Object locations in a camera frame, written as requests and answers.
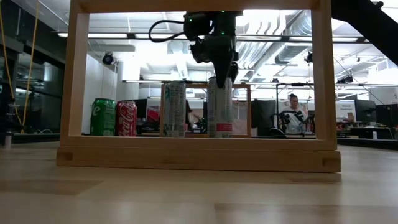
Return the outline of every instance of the yellow cable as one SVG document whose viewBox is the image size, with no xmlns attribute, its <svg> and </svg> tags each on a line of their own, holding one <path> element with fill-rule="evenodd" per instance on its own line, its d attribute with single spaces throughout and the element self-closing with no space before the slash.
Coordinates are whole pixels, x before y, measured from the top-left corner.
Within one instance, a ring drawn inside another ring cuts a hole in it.
<svg viewBox="0 0 398 224">
<path fill-rule="evenodd" d="M 32 53 L 30 54 L 30 67 L 29 67 L 29 76 L 27 78 L 27 86 L 26 86 L 26 96 L 25 96 L 25 107 L 24 107 L 24 119 L 22 125 L 25 126 L 26 121 L 26 109 L 27 109 L 27 102 L 29 100 L 29 87 L 30 87 L 30 76 L 32 75 L 32 67 L 33 67 L 33 56 L 35 50 L 35 43 L 36 43 L 36 29 L 37 29 L 37 21 L 39 18 L 39 0 L 36 0 L 36 18 L 35 18 L 35 28 L 33 31 L 33 43 L 32 43 Z"/>
<path fill-rule="evenodd" d="M 1 25 L 2 47 L 3 47 L 3 51 L 4 51 L 4 60 L 6 61 L 6 70 L 7 70 L 7 76 L 8 76 L 8 84 L 9 84 L 9 86 L 10 86 L 11 97 L 12 97 L 12 100 L 14 101 L 13 103 L 14 103 L 14 106 L 15 106 L 14 91 L 12 90 L 12 83 L 11 83 L 10 70 L 9 70 L 9 67 L 8 67 L 7 49 L 6 49 L 6 38 L 4 38 L 4 26 L 3 26 L 3 23 L 2 23 L 1 4 L 0 4 L 0 25 Z M 16 115 L 17 115 L 19 124 L 22 124 L 21 119 L 20 119 L 19 114 L 18 114 L 18 109 L 17 109 L 16 106 L 15 106 L 14 108 L 15 108 L 15 113 L 16 113 Z"/>
</svg>

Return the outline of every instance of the silver can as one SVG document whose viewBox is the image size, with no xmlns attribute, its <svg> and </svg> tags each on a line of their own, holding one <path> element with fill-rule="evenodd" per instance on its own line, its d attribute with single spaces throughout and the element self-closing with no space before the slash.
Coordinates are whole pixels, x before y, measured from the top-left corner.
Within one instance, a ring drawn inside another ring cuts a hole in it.
<svg viewBox="0 0 398 224">
<path fill-rule="evenodd" d="M 211 77 L 207 88 L 207 122 L 210 138 L 232 137 L 232 80 L 227 78 L 223 88 Z"/>
<path fill-rule="evenodd" d="M 185 136 L 185 83 L 165 84 L 163 108 L 163 136 L 183 138 Z"/>
</svg>

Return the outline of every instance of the wooden frame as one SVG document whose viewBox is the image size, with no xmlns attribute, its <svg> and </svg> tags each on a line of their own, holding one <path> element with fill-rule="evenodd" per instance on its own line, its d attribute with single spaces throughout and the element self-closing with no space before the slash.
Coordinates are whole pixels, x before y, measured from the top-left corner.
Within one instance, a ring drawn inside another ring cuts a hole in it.
<svg viewBox="0 0 398 224">
<path fill-rule="evenodd" d="M 90 13 L 311 9 L 316 140 L 82 136 Z M 71 0 L 59 166 L 339 172 L 330 0 Z"/>
<path fill-rule="evenodd" d="M 207 84 L 186 84 L 187 88 L 196 88 L 196 89 L 207 89 Z M 246 84 L 234 84 L 232 88 L 242 88 L 246 89 L 248 92 L 246 95 L 247 101 L 247 134 L 245 135 L 233 135 L 233 138 L 251 138 L 251 91 L 250 85 Z M 163 137 L 163 114 L 164 114 L 164 84 L 162 84 L 161 94 L 160 94 L 160 136 Z M 185 134 L 186 138 L 208 138 L 208 134 Z"/>
</svg>

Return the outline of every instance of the wooden floor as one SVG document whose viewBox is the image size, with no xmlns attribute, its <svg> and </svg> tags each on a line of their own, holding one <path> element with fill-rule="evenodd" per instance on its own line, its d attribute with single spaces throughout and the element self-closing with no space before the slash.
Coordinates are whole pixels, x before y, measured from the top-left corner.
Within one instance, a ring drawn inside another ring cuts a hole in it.
<svg viewBox="0 0 398 224">
<path fill-rule="evenodd" d="M 398 152 L 340 147 L 341 174 L 56 167 L 0 149 L 0 223 L 398 223 Z"/>
</svg>

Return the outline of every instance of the soda can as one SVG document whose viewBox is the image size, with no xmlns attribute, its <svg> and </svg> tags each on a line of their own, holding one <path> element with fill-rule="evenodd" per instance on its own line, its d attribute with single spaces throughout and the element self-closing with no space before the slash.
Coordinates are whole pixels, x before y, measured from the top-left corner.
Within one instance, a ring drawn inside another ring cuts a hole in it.
<svg viewBox="0 0 398 224">
<path fill-rule="evenodd" d="M 137 107 L 133 101 L 116 104 L 116 136 L 136 136 Z"/>
<path fill-rule="evenodd" d="M 163 136 L 182 138 L 185 136 L 185 83 L 166 83 L 164 89 Z"/>
<path fill-rule="evenodd" d="M 115 128 L 115 101 L 105 98 L 96 98 L 90 119 L 90 135 L 114 136 Z"/>
<path fill-rule="evenodd" d="M 232 137 L 232 80 L 217 87 L 216 77 L 209 78 L 207 89 L 208 134 L 210 138 Z"/>
</svg>

